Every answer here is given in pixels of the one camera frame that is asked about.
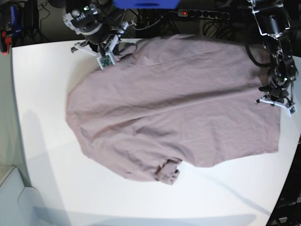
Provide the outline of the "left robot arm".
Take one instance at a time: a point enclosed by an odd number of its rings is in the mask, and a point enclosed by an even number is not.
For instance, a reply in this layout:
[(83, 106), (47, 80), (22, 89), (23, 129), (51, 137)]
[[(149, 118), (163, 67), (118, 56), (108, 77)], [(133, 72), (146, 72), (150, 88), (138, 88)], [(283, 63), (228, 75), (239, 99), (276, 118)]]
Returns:
[(292, 116), (297, 112), (293, 88), (299, 72), (292, 55), (289, 17), (281, 0), (251, 0), (249, 3), (255, 26), (263, 37), (263, 46), (270, 55), (270, 63), (259, 63), (253, 57), (249, 43), (245, 44), (252, 62), (269, 70), (267, 85), (259, 88), (264, 95), (256, 102), (281, 107)]

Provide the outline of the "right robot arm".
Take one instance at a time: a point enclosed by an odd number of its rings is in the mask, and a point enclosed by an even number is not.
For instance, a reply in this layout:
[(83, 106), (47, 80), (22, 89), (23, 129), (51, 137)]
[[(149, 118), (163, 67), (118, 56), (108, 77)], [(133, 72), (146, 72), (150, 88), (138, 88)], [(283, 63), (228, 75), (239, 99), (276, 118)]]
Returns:
[(49, 4), (63, 10), (64, 24), (85, 40), (71, 47), (71, 52), (78, 50), (94, 56), (103, 70), (109, 65), (115, 65), (115, 52), (121, 42), (121, 36), (127, 32), (130, 23), (112, 18), (104, 10), (108, 3), (98, 0), (50, 0)]

